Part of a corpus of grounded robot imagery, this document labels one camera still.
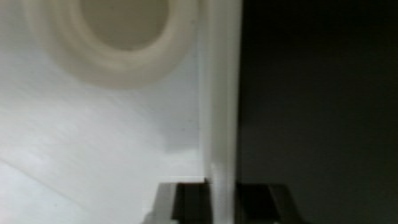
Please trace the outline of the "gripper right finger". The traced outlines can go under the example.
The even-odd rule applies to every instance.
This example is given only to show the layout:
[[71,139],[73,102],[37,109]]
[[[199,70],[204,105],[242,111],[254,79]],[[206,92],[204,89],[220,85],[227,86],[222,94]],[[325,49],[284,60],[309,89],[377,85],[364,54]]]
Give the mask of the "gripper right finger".
[[284,185],[236,185],[236,224],[309,224]]

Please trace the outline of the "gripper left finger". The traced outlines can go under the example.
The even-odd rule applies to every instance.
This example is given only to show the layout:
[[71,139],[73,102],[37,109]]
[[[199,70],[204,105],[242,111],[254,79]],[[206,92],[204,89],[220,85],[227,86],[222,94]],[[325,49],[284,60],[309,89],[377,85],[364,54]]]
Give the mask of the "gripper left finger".
[[208,183],[162,183],[142,224],[210,224]]

